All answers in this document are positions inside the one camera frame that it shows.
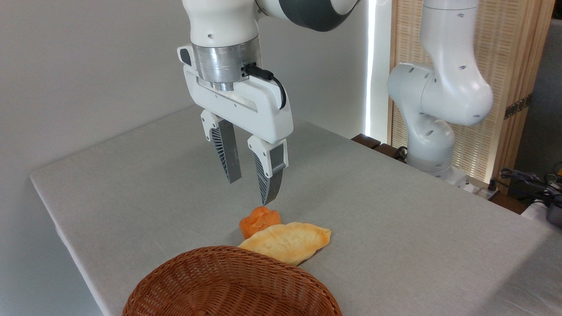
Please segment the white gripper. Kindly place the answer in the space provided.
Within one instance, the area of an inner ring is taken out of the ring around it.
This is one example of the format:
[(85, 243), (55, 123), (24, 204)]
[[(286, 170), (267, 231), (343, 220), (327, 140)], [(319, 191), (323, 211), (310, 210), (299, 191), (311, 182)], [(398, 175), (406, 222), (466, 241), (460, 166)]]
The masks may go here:
[(191, 45), (177, 48), (191, 98), (204, 108), (201, 114), (205, 138), (219, 156), (229, 183), (241, 178), (234, 126), (253, 134), (248, 147), (253, 152), (259, 192), (265, 206), (277, 197), (283, 170), (288, 166), (285, 138), (294, 130), (290, 103), (281, 106), (279, 86), (255, 76), (234, 82), (232, 91), (216, 90), (198, 75)]

